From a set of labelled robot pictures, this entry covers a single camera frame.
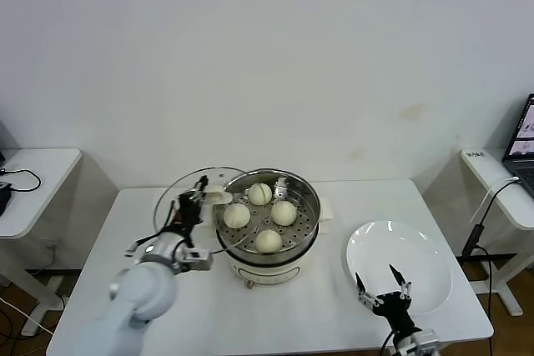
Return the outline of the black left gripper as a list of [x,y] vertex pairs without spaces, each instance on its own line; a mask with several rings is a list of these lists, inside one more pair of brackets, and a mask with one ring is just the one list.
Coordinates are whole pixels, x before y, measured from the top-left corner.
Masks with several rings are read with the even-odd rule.
[[179,208],[174,212],[170,223],[164,228],[165,232],[176,233],[186,242],[191,242],[191,233],[196,225],[202,223],[201,212],[206,199],[205,189],[208,177],[202,175],[193,186],[194,193],[179,195]]

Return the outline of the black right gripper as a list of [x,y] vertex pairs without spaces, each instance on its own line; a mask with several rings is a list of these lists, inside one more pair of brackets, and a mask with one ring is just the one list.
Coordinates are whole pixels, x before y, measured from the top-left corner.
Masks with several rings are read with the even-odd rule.
[[408,309],[411,306],[411,281],[406,281],[402,273],[392,264],[389,265],[400,292],[384,293],[375,296],[368,292],[358,273],[355,273],[359,301],[375,315],[386,318],[394,335],[412,335],[420,332],[416,327]]

